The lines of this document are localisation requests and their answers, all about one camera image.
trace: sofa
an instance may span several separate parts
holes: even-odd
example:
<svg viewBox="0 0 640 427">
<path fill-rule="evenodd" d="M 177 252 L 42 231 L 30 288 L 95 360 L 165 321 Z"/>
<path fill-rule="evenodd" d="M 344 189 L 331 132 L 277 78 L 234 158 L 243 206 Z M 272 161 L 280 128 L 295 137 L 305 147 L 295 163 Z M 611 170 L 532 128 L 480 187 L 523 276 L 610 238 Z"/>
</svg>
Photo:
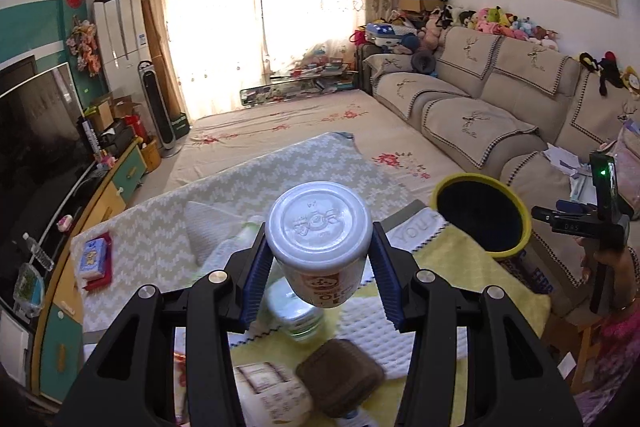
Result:
<svg viewBox="0 0 640 427">
<path fill-rule="evenodd" d="M 623 121 L 640 118 L 640 102 L 627 90 L 609 86 L 604 98 L 597 75 L 531 42 L 455 26 L 442 32 L 435 57 L 437 78 L 412 72 L 410 58 L 366 58 L 371 94 L 462 169 L 503 181 L 529 208 L 555 208 L 570 197 L 569 177 L 542 154 L 547 143 L 588 162 L 591 151 L 616 139 Z M 640 244 L 638 221 L 630 244 Z M 554 313 L 584 324 L 596 317 L 588 311 L 583 256 L 572 237 L 534 221 L 515 275 L 548 293 Z"/>
</svg>

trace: television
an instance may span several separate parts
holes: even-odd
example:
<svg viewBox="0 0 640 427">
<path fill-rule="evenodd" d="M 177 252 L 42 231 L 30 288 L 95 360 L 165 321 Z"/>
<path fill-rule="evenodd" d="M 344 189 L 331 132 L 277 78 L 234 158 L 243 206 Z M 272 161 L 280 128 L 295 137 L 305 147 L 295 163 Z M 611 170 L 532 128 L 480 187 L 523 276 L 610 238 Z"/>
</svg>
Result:
<svg viewBox="0 0 640 427">
<path fill-rule="evenodd" d="M 10 310 L 18 269 L 31 258 L 22 234 L 43 244 L 51 230 L 59 233 L 65 203 L 94 166 L 68 64 L 21 82 L 15 71 L 9 83 L 0 71 L 0 299 Z"/>
</svg>

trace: wooden cabinet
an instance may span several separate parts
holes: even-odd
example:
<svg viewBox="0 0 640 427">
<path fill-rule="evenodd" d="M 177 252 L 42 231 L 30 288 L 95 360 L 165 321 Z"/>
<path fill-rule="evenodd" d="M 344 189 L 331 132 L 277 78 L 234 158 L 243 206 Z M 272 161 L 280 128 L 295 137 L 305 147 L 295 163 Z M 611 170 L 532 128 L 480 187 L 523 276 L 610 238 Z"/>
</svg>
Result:
<svg viewBox="0 0 640 427">
<path fill-rule="evenodd" d="M 60 254 L 52 272 L 31 352 L 31 386 L 62 401 L 82 365 L 82 298 L 69 256 L 71 238 L 123 212 L 146 171 L 133 142 L 100 184 Z"/>
</svg>

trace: tower fan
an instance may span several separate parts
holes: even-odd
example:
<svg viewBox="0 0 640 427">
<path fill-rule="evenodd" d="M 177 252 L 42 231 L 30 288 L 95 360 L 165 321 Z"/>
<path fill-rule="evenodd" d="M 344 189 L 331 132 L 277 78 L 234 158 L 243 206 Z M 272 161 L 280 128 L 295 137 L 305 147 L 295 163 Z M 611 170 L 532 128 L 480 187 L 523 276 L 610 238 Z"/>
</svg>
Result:
<svg viewBox="0 0 640 427">
<path fill-rule="evenodd" d="M 138 74 L 145 93 L 146 103 L 158 130 L 158 139 L 162 144 L 161 156 L 163 158 L 174 156 L 180 152 L 182 147 L 176 147 L 174 128 L 171 125 L 166 105 L 164 105 L 156 69 L 149 60 L 142 60 L 138 65 Z"/>
</svg>

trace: jar lid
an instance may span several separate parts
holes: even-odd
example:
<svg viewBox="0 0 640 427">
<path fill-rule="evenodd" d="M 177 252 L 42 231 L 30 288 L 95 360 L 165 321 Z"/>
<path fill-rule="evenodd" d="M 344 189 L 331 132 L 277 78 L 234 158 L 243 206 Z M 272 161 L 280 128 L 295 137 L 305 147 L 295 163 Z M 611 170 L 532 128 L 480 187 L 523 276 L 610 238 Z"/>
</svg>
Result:
<svg viewBox="0 0 640 427">
<path fill-rule="evenodd" d="M 282 277 L 267 288 L 267 306 L 278 322 L 294 325 L 300 321 L 322 316 L 322 308 L 303 301 L 292 290 L 286 277 Z"/>
<path fill-rule="evenodd" d="M 364 256 L 372 232 L 362 198 L 333 182 L 287 190 L 273 203 L 265 229 L 273 256 L 309 275 L 327 275 Z"/>
</svg>

